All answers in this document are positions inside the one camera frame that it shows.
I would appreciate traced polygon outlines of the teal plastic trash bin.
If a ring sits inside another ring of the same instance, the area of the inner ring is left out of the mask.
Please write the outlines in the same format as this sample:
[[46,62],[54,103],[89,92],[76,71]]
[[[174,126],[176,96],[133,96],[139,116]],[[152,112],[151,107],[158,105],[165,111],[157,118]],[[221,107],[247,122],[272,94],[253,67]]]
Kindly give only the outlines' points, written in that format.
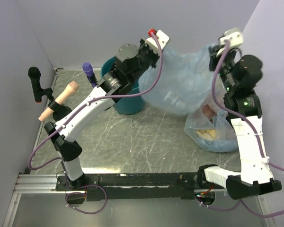
[[[106,73],[109,72],[115,58],[111,57],[108,59],[101,67],[100,75],[104,77]],[[145,102],[140,96],[135,96],[131,98],[122,98],[113,107],[119,114],[133,115],[139,113],[145,106]]]

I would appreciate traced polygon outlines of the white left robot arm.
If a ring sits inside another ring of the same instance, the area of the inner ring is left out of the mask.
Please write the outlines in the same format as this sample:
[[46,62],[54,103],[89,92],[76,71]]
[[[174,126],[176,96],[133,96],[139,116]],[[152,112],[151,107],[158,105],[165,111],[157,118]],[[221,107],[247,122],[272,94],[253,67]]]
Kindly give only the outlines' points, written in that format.
[[156,35],[140,40],[140,46],[125,44],[115,54],[114,63],[93,88],[92,92],[65,119],[48,122],[45,129],[55,149],[60,153],[66,183],[73,190],[84,184],[84,173],[79,156],[81,146],[77,143],[87,123],[124,98],[133,98],[148,93],[151,89],[132,94],[131,90],[140,76],[157,62],[163,62],[164,45]]

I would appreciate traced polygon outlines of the light blue trash bag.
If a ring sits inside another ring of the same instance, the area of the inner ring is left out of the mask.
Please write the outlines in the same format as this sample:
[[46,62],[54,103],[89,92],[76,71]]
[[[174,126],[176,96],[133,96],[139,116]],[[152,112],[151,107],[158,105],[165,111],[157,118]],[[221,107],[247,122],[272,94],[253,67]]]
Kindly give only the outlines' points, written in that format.
[[159,67],[150,67],[139,78],[139,90],[149,90],[142,99],[176,115],[195,112],[212,89],[208,48],[206,45],[197,52],[180,54],[165,47],[162,71]]

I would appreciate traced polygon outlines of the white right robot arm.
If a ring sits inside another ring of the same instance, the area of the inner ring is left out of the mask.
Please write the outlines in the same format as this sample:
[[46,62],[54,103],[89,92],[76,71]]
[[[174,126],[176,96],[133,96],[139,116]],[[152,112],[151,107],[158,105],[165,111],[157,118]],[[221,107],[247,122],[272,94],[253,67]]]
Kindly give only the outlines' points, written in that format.
[[241,52],[238,47],[209,47],[209,70],[216,73],[226,90],[224,103],[218,106],[228,112],[226,119],[235,131],[241,171],[204,165],[197,172],[200,187],[221,186],[234,200],[282,189],[269,167],[262,133],[262,108],[254,91],[262,78],[262,61],[254,55],[244,55],[235,62],[238,52]]

